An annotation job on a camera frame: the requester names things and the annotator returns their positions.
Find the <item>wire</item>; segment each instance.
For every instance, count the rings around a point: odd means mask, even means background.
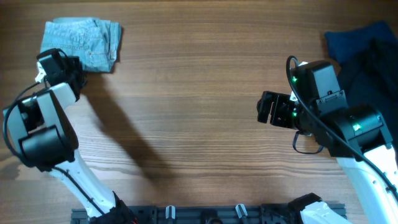
[[[362,155],[360,152],[357,152],[354,148],[352,148],[347,142],[345,142],[343,139],[339,137],[333,130],[331,130],[323,121],[321,121],[309,108],[308,106],[302,101],[300,95],[297,93],[296,87],[293,84],[292,81],[292,74],[290,72],[290,61],[293,59],[296,67],[298,67],[299,62],[297,61],[297,58],[294,56],[289,56],[286,61],[286,75],[287,75],[287,80],[289,81],[289,85],[292,88],[292,91],[294,92],[298,102],[302,105],[303,109],[312,117],[314,122],[319,124],[328,134],[332,135],[334,139],[336,139],[340,144],[345,146],[348,150],[351,151],[352,154],[355,156],[361,158],[368,166],[370,166],[379,176],[380,178],[386,183],[387,188],[392,192],[394,197],[396,198],[398,202],[398,193],[396,187],[390,182],[390,180],[381,172],[379,168],[377,168],[376,165],[374,165],[368,158],[366,158],[364,155]]]
[[[11,106],[8,108],[6,115],[4,115],[4,122],[3,122],[3,126],[2,126],[2,136],[4,138],[4,142],[6,143],[7,147],[10,149],[10,151],[12,152],[12,154],[16,157],[18,157],[18,159],[20,159],[21,161],[23,161],[23,159],[21,158],[21,155],[13,148],[13,146],[11,145],[11,142],[8,138],[8,134],[7,134],[7,125],[8,125],[8,119],[10,117],[11,112],[13,111],[13,109],[18,105],[18,99],[28,90],[30,90],[31,88],[37,86],[38,84],[40,84],[39,82],[29,86],[28,88],[26,88],[25,90],[23,90],[18,96],[17,98],[12,102]],[[43,167],[46,168],[47,170],[51,170],[51,169],[55,169],[58,170],[59,172],[63,173],[66,177],[68,177],[70,179],[70,181],[77,187],[77,189],[80,191],[81,194],[83,194],[83,196],[85,196],[85,198],[87,199],[87,201],[89,201],[89,203],[91,203],[95,209],[97,209],[102,215],[104,215],[104,211],[102,211],[99,206],[97,204],[94,203],[93,199],[90,198],[86,192],[78,185],[78,183],[72,178],[72,176],[67,172],[64,171],[63,169],[60,169],[58,167],[47,167],[46,165],[38,165],[35,164],[35,166],[39,166],[39,167]]]

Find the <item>green light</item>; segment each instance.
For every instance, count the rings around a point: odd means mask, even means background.
[[[353,129],[354,129],[354,131],[357,131],[357,130],[361,129],[361,125],[354,124]]]

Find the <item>wood surface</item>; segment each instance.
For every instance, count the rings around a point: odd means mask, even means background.
[[[296,153],[294,131],[258,123],[256,104],[265,90],[290,93],[289,55],[327,58],[325,31],[384,19],[397,33],[396,1],[18,2],[29,3],[0,4],[1,108],[34,81],[45,21],[123,26],[114,72],[89,74],[66,113],[84,160],[128,205],[259,205],[314,192],[367,223],[327,150]],[[81,205],[60,181],[0,141],[0,223],[69,223],[72,208]]]

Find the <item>folded jeans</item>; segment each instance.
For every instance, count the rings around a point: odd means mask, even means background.
[[[118,57],[121,26],[94,17],[63,17],[46,22],[40,52],[60,48],[79,56],[83,69],[110,72]]]

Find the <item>wooden table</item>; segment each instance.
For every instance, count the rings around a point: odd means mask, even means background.
[[[385,19],[397,32],[396,2],[12,2],[0,5],[1,108],[34,81],[45,21],[96,16],[123,26],[114,72],[89,74],[66,112],[83,158],[128,205],[259,205],[314,192],[367,222],[327,150],[297,154],[294,131],[258,123],[256,104],[264,90],[290,93],[289,55],[327,58],[325,31]],[[68,223],[81,208],[4,141],[0,180],[0,223]]]

